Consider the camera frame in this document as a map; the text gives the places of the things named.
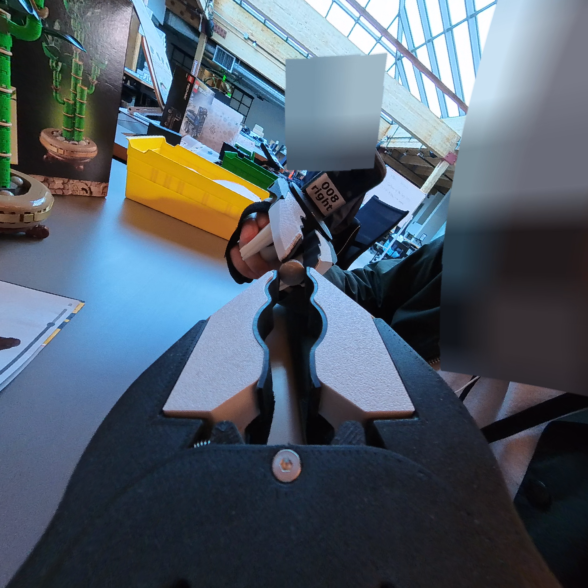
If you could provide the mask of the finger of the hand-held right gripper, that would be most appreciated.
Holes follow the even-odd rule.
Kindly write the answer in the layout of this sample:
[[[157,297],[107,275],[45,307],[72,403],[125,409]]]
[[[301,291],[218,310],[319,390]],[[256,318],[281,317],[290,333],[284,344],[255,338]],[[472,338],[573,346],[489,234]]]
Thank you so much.
[[[324,222],[314,216],[307,216],[302,218],[302,234],[300,259],[303,266],[326,272],[337,261],[331,232]]]
[[[286,260],[308,231],[315,230],[311,213],[301,207],[294,194],[281,196],[269,209],[273,244],[279,260]]]

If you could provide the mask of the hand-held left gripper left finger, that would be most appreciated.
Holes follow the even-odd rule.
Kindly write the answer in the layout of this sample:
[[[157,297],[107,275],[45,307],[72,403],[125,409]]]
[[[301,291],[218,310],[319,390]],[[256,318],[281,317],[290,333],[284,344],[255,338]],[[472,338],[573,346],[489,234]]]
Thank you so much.
[[[268,441],[275,401],[265,339],[277,297],[272,270],[210,317],[163,407],[165,415],[229,420],[250,443]]]

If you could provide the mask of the yellow plastic bin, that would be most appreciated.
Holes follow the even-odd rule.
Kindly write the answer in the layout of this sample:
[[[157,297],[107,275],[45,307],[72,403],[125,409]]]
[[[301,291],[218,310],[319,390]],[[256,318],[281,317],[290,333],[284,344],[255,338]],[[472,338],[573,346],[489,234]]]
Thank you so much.
[[[126,197],[224,239],[270,195],[163,136],[128,138]]]

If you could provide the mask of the person's right forearm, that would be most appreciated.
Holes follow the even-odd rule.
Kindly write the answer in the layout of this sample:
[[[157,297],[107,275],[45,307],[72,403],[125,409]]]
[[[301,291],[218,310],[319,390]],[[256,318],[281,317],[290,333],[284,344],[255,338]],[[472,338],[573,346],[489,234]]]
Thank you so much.
[[[401,261],[355,270],[331,267],[324,277],[375,318],[384,320],[429,363],[440,357],[440,290],[444,236]]]

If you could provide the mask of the grey desk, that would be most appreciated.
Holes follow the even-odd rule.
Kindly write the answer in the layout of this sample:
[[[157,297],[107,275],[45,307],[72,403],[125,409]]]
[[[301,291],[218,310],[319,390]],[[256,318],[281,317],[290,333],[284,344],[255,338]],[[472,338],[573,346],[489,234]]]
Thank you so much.
[[[1,279],[83,301],[1,392],[1,586],[51,521],[99,425],[141,373],[236,296],[225,240],[124,197],[61,196],[40,242],[1,238]]]

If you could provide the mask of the green plastic bin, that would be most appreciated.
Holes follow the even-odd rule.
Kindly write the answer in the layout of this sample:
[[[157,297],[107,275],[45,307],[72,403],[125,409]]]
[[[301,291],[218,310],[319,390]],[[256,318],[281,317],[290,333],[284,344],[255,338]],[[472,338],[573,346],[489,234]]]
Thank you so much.
[[[276,174],[264,169],[250,159],[241,157],[238,152],[224,151],[222,167],[265,190],[277,179]]]

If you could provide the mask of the black office chair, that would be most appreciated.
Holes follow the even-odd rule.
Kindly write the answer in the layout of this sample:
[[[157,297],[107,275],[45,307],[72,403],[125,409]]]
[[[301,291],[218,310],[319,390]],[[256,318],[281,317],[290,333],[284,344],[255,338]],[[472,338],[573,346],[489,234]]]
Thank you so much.
[[[407,215],[407,210],[397,209],[379,199],[377,195],[372,196],[355,216],[355,220],[360,223],[360,228],[349,248],[347,260],[350,263],[355,261]]]

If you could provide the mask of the person's dark jacket torso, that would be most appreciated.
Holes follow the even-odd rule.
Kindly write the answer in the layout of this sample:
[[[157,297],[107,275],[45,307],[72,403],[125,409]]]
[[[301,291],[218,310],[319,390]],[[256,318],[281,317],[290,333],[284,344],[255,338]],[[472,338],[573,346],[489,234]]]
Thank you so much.
[[[347,255],[353,240],[359,231],[360,223],[355,220],[364,197],[378,186],[386,176],[386,166],[376,151],[374,166],[371,169],[354,169],[349,171],[329,171],[328,177],[343,196],[345,204],[325,218],[325,223],[332,234],[332,245],[337,256],[337,265]]]

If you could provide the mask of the white flip chart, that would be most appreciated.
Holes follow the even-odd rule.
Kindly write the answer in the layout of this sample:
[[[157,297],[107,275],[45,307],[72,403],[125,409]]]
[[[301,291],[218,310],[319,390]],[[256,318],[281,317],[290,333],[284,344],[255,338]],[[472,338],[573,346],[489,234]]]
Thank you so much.
[[[399,210],[407,210],[408,217],[425,198],[425,194],[418,187],[387,165],[386,176],[378,186],[367,192],[363,204],[365,205],[373,196]]]

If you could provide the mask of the pale patterned cardboard box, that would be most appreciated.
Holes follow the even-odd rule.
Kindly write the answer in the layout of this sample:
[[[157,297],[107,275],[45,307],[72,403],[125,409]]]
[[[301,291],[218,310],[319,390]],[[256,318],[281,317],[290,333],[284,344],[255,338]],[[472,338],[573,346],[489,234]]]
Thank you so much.
[[[242,114],[217,99],[213,99],[211,105],[190,102],[180,134],[192,136],[213,151],[220,152],[224,143],[234,144],[242,121]]]

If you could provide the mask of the person's pale trousers lap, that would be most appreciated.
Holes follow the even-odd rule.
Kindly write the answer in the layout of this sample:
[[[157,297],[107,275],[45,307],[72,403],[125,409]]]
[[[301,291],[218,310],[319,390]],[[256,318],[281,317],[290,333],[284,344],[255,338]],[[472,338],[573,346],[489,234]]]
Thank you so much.
[[[464,404],[480,428],[561,395],[558,390],[486,377],[475,377],[473,384]],[[490,445],[511,498],[523,481],[545,428],[545,424],[540,424]]]

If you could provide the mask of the black vehicle toy box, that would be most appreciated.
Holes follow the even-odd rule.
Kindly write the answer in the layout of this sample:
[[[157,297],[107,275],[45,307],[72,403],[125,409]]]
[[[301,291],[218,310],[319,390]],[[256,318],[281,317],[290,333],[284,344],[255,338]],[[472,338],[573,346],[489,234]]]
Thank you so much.
[[[212,110],[213,90],[180,66],[175,68],[161,125],[182,135],[198,137]]]

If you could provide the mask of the open instruction booklet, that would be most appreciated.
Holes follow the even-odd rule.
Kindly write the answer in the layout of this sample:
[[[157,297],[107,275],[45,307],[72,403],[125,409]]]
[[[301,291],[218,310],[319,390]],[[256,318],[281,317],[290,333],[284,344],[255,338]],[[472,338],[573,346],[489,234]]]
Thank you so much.
[[[83,305],[77,299],[1,281],[1,389]]]

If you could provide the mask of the black bamboo toy box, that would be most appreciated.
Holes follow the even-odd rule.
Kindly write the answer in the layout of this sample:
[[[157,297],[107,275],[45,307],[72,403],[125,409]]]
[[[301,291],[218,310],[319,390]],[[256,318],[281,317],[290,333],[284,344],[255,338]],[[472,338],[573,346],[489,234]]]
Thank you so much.
[[[130,1],[33,1],[40,24],[70,35],[13,39],[16,170],[54,194],[105,196],[121,100]]]

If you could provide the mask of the green bamboo brick model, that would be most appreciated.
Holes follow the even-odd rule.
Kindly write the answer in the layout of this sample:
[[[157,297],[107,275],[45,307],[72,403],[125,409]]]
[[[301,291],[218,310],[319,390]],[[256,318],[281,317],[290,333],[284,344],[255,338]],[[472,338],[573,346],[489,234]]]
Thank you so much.
[[[43,183],[11,168],[12,41],[34,41],[46,33],[85,51],[76,38],[43,25],[46,12],[43,1],[1,1],[1,232],[36,239],[49,235],[42,221],[49,216],[54,197]]]

